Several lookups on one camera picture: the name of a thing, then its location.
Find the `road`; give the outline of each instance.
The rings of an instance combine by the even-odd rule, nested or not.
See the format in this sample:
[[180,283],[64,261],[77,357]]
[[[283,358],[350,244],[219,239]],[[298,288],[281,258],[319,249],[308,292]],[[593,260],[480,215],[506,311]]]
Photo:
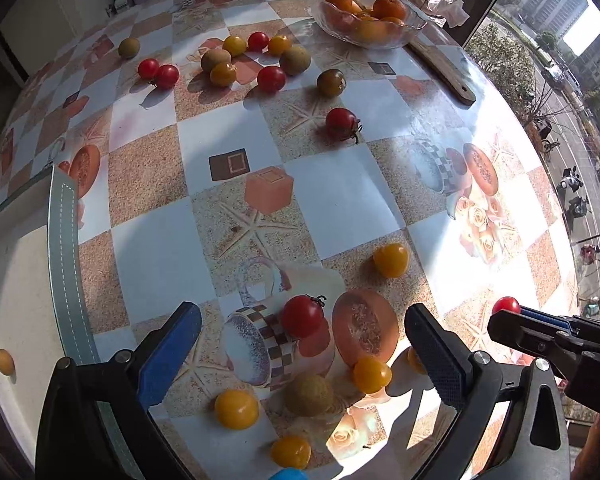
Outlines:
[[[538,88],[542,88],[544,79],[537,67],[536,81]],[[566,193],[559,193],[558,196],[569,206],[571,200],[576,194],[581,197],[588,196],[590,200],[590,213],[584,218],[573,220],[573,228],[571,228],[570,239],[572,242],[588,238],[600,233],[600,183],[596,174],[596,161],[592,160],[587,152],[587,149],[582,139],[578,120],[574,115],[573,109],[568,102],[565,101],[563,95],[557,92],[552,92],[549,97],[545,113],[557,112],[566,107],[565,113],[560,113],[549,117],[553,123],[553,129],[550,134],[551,140],[560,140],[560,146],[551,152],[550,160],[547,161],[549,173],[554,181],[554,185],[558,184],[562,178],[562,170],[564,168],[572,168],[577,166],[578,172],[584,183],[584,187],[580,188],[577,193],[573,193],[568,189]],[[600,246],[600,238],[592,240],[589,243]],[[576,268],[578,272],[578,295],[581,298],[590,298],[591,296],[600,296],[600,254],[598,260],[590,266],[582,266],[577,264],[579,258],[578,253],[580,246],[573,248],[574,259],[576,260]]]

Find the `orange cube print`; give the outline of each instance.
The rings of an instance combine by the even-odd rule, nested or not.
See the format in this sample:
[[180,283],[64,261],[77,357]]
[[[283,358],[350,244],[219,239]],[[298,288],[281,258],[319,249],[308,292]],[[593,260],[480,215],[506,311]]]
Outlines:
[[285,170],[269,166],[250,173],[244,185],[244,201],[264,215],[270,215],[291,204],[293,177]]

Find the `glass bowl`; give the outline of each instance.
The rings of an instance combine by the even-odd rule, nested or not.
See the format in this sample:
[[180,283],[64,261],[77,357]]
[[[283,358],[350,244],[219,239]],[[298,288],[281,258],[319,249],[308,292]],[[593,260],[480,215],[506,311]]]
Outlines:
[[[373,7],[376,0],[355,0],[360,7]],[[400,0],[407,9],[404,25],[392,22],[360,20],[325,0],[311,0],[311,16],[320,28],[334,38],[363,48],[398,48],[409,43],[426,24],[421,11],[408,0]]]

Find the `blue ball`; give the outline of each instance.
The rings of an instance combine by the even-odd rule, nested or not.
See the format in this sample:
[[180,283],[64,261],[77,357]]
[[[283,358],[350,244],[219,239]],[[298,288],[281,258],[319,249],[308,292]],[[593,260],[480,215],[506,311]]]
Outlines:
[[278,471],[269,480],[307,480],[306,475],[299,469],[287,467],[282,471]]

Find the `silver screw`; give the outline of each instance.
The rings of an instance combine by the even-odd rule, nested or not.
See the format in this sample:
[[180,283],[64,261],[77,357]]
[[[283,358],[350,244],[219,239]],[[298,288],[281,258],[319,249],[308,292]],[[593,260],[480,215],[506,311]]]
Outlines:
[[116,362],[128,363],[131,361],[131,350],[120,350],[116,353]]
[[487,354],[487,352],[478,350],[477,352],[474,352],[474,361],[481,365],[487,365],[491,362],[491,356]]
[[542,358],[536,359],[536,367],[540,368],[543,372],[545,372],[550,368],[549,361]]
[[58,370],[64,370],[65,368],[68,368],[70,364],[71,364],[71,359],[69,359],[68,357],[61,357],[58,359],[58,362],[56,363],[56,368]]

